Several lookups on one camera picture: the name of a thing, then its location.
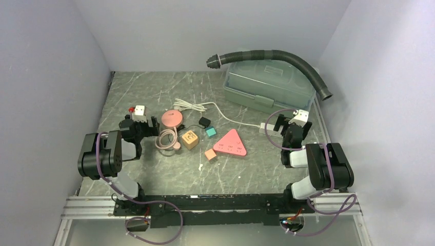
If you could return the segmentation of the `pink triangular power strip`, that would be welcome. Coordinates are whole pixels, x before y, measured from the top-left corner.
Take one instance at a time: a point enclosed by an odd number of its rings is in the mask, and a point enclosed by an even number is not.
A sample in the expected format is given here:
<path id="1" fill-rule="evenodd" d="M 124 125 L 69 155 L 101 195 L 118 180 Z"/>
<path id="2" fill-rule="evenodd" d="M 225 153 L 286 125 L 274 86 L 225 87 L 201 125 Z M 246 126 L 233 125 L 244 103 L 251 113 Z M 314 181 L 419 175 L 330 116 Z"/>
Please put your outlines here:
<path id="1" fill-rule="evenodd" d="M 213 150 L 236 156 L 246 156 L 247 150 L 236 129 L 231 129 L 219 141 L 217 141 Z"/>

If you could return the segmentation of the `white power strip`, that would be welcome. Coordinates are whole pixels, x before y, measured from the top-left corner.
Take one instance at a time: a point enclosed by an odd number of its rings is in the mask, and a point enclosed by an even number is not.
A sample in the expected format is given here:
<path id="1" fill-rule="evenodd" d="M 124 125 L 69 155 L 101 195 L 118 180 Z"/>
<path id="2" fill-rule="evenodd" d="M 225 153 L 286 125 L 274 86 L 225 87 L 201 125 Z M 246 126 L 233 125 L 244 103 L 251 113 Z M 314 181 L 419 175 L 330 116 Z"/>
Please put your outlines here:
<path id="1" fill-rule="evenodd" d="M 273 135 L 278 133 L 278 131 L 274 130 L 274 125 L 272 124 L 266 124 L 264 122 L 260 123 L 260 127 L 259 127 L 259 133 L 265 133 L 267 132 L 269 135 Z"/>

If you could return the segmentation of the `round pink power socket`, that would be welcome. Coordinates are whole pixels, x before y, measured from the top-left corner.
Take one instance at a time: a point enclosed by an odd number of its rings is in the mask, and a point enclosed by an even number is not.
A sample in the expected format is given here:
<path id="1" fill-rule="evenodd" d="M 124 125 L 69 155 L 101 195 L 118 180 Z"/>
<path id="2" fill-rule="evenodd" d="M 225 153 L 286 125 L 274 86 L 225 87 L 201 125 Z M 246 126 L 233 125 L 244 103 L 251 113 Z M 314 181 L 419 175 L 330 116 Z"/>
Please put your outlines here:
<path id="1" fill-rule="evenodd" d="M 161 122 L 166 129 L 178 128 L 183 123 L 183 115 L 179 110 L 168 110 L 162 115 Z"/>

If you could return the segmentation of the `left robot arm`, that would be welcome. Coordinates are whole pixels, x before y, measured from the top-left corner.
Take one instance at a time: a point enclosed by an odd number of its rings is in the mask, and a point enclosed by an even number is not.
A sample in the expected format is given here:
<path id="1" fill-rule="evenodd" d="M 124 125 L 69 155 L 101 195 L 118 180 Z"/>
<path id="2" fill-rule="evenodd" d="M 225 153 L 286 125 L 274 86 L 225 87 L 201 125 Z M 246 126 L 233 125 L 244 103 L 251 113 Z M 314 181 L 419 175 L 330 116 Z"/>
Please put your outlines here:
<path id="1" fill-rule="evenodd" d="M 126 115 L 119 129 L 85 135 L 77 161 L 82 177 L 99 180 L 115 193 L 116 216 L 145 215 L 149 211 L 144 190 L 122 170 L 123 162 L 139 160 L 145 137 L 158 136 L 160 124 L 156 117 L 151 122 L 139 122 Z"/>

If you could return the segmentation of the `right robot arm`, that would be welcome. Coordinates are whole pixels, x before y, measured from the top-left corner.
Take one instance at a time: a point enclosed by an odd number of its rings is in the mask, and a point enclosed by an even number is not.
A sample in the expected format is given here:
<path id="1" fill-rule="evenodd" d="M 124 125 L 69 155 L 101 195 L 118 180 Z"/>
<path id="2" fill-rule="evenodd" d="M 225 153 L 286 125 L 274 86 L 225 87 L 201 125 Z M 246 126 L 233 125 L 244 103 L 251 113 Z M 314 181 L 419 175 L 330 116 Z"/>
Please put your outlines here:
<path id="1" fill-rule="evenodd" d="M 280 203 L 289 213 L 302 207 L 303 200 L 354 184 L 354 173 L 339 143 L 303 144 L 312 123 L 308 112 L 297 112 L 293 118 L 279 114 L 273 127 L 282 136 L 281 163 L 287 168 L 306 168 L 308 175 L 289 184 Z"/>

